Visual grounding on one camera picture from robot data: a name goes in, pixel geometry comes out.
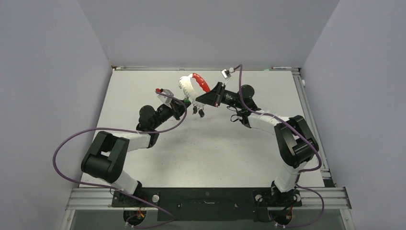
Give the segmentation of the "steel key holder red handle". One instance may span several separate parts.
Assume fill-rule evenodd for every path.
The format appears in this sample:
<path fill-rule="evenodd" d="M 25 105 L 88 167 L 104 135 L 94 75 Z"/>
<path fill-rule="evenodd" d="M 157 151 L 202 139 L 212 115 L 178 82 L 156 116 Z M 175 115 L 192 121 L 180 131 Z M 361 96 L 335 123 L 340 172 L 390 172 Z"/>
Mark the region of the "steel key holder red handle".
<path fill-rule="evenodd" d="M 192 81 L 195 81 L 204 93 L 210 92 L 211 89 L 205 79 L 197 73 L 191 73 L 179 79 L 179 88 L 183 91 L 185 97 L 188 98 L 192 105 L 198 110 L 203 110 L 204 104 L 196 100 L 197 97 L 203 95 L 203 93 L 198 92 L 197 89 L 194 88 Z"/>

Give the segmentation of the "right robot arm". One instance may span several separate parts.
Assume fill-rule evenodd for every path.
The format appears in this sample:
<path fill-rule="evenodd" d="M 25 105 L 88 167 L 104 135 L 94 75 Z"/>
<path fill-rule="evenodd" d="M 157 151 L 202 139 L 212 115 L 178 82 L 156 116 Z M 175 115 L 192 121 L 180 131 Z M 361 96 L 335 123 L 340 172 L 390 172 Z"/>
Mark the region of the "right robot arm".
<path fill-rule="evenodd" d="M 283 165 L 271 184 L 271 200 L 283 205 L 298 188 L 301 173 L 313 158 L 321 160 L 318 143 L 306 120 L 293 117 L 272 115 L 260 109 L 253 100 L 255 90 L 250 85 L 240 85 L 237 92 L 226 90 L 226 84 L 218 82 L 214 88 L 199 83 L 203 93 L 191 96 L 199 104 L 219 107 L 226 104 L 236 112 L 237 119 L 246 127 L 274 133 Z"/>

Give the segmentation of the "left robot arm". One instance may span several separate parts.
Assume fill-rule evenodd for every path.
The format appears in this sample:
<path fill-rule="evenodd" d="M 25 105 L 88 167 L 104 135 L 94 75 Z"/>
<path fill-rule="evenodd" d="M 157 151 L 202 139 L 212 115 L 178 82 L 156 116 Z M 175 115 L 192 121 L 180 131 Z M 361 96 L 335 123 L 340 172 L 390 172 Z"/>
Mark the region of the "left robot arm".
<path fill-rule="evenodd" d="M 191 105 L 188 99 L 164 101 L 157 109 L 150 105 L 140 109 L 135 133 L 98 132 L 81 163 L 83 173 L 124 191 L 124 200 L 131 206 L 142 202 L 143 193 L 142 184 L 124 171 L 127 153 L 153 147 L 159 137 L 156 129 L 171 117 L 180 120 Z"/>

